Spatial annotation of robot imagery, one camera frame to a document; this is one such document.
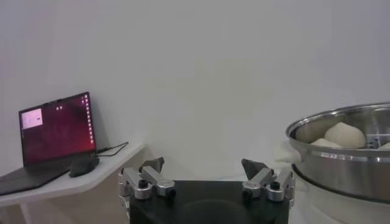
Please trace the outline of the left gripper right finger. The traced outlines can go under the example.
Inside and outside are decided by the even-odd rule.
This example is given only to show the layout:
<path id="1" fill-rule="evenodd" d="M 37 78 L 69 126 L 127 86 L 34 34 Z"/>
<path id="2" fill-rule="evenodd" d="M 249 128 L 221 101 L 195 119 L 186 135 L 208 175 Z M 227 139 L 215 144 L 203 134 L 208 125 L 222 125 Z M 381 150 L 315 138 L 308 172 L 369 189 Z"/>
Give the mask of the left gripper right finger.
<path id="1" fill-rule="evenodd" d="M 284 199 L 294 202 L 296 181 L 289 168 L 275 172 L 264 163 L 242 159 L 247 181 L 242 183 L 243 198 L 250 202 L 265 195 L 272 202 L 282 202 Z"/>

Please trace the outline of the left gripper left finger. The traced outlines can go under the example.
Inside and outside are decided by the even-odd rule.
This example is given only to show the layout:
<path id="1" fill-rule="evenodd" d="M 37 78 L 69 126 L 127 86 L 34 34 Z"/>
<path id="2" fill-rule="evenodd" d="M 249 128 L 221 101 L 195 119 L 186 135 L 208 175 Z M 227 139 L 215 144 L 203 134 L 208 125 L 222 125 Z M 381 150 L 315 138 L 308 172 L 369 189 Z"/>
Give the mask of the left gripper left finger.
<path id="1" fill-rule="evenodd" d="M 147 200 L 156 194 L 168 200 L 176 196 L 176 184 L 165 178 L 161 170 L 165 160 L 163 157 L 145 161 L 138 169 L 125 167 L 118 174 L 118 192 L 124 199 L 134 197 L 136 200 Z"/>

